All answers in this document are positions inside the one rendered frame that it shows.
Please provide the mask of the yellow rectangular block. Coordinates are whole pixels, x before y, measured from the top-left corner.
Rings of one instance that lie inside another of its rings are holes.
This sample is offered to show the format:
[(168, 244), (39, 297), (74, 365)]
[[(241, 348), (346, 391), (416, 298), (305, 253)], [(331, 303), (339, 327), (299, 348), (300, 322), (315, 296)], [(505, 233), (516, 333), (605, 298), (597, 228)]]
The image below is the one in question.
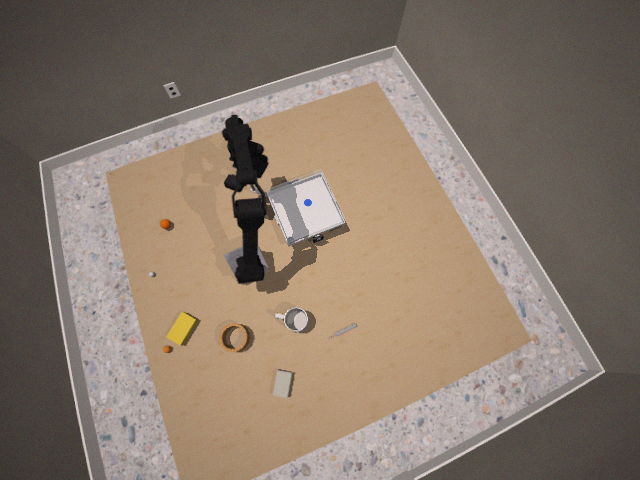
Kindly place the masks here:
[(177, 343), (178, 345), (183, 346), (198, 321), (199, 320), (192, 317), (191, 315), (185, 312), (181, 312), (166, 337)]

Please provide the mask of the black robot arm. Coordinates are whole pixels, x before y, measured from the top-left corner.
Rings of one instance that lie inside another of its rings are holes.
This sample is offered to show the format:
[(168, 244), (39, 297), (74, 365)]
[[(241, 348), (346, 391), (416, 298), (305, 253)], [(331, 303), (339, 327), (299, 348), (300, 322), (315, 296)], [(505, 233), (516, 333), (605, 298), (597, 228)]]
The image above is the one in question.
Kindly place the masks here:
[[(266, 155), (260, 155), (256, 158), (253, 154), (250, 155), (250, 133), (252, 140), (252, 130), (249, 129), (248, 124), (243, 124), (243, 120), (238, 115), (231, 115), (225, 121), (226, 125), (227, 128), (222, 130), (223, 137), (225, 141), (228, 141), (227, 148), (231, 157), (235, 157), (232, 159), (236, 161), (237, 167), (238, 187), (236, 186), (236, 191), (234, 190), (232, 195), (233, 213), (234, 218), (237, 218), (238, 226), (244, 229), (244, 256), (240, 256), (239, 260), (236, 259), (237, 264), (239, 262), (239, 268), (236, 267), (238, 270), (235, 272), (235, 277), (238, 284), (261, 281), (264, 279), (264, 266), (258, 255), (258, 229), (264, 224), (267, 207), (265, 193), (258, 184), (257, 178), (261, 178), (264, 174), (268, 166), (268, 158)], [(239, 186), (250, 184), (255, 184), (262, 199), (239, 199), (236, 200), (235, 205), (235, 195)]]

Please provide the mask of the white mug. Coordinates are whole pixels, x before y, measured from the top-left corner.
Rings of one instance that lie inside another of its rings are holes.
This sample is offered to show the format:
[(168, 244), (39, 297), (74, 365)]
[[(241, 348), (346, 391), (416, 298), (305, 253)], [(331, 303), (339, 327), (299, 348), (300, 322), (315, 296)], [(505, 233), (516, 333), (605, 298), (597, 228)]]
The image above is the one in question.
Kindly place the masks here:
[[(298, 309), (301, 309), (302, 311), (300, 311)], [(287, 328), (289, 330), (291, 330), (292, 332), (296, 332), (296, 333), (297, 332), (302, 332), (302, 331), (304, 331), (306, 329), (306, 328), (303, 328), (303, 327), (305, 327), (305, 325), (308, 325), (308, 315), (307, 315), (307, 313), (305, 311), (304, 312), (303, 311), (304, 310), (302, 308), (293, 307), (293, 308), (289, 309), (286, 312), (285, 315), (276, 313), (275, 317), (276, 318), (279, 317), (282, 320), (284, 319), (284, 323), (285, 323), (286, 327), (289, 326), (289, 328), (291, 328), (291, 329), (289, 329), (288, 327)], [(307, 315), (307, 317), (306, 317), (305, 314)], [(286, 318), (285, 318), (285, 316), (286, 316)], [(302, 328), (302, 330), (299, 330), (301, 328)]]

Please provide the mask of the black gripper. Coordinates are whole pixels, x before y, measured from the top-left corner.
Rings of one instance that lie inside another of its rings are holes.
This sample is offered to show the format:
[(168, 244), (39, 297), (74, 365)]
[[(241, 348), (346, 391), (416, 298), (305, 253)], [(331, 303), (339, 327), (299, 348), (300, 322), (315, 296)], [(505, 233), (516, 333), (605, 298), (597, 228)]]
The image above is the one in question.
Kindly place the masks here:
[[(263, 147), (261, 144), (256, 143), (256, 142), (253, 142), (253, 141), (251, 141), (251, 147), (250, 147), (249, 149), (250, 149), (250, 153), (251, 153), (251, 154), (254, 154), (255, 158), (256, 158), (257, 154), (258, 154), (258, 156), (260, 156), (260, 155), (262, 155), (262, 154), (263, 154), (263, 152), (264, 152), (264, 147)], [(230, 159), (230, 161), (233, 161), (233, 162), (234, 162), (234, 163), (233, 163), (233, 167), (234, 167), (234, 168), (237, 168), (237, 167), (236, 167), (236, 161), (235, 161), (234, 159), (232, 159), (232, 157), (231, 157), (231, 156), (230, 156), (230, 158), (229, 158), (229, 159)], [(231, 175), (231, 174), (229, 174), (229, 175), (227, 176), (226, 180), (224, 181), (224, 185), (225, 185), (225, 187), (226, 187), (226, 188), (228, 188), (228, 189), (235, 190), (235, 188), (236, 188), (236, 186), (237, 186), (237, 177), (236, 177), (236, 175), (234, 175), (234, 174), (232, 174), (232, 175)], [(247, 185), (240, 185), (240, 187), (239, 187), (239, 189), (238, 189), (238, 191), (237, 191), (237, 192), (242, 192), (242, 190), (243, 190), (244, 186), (247, 186)]]

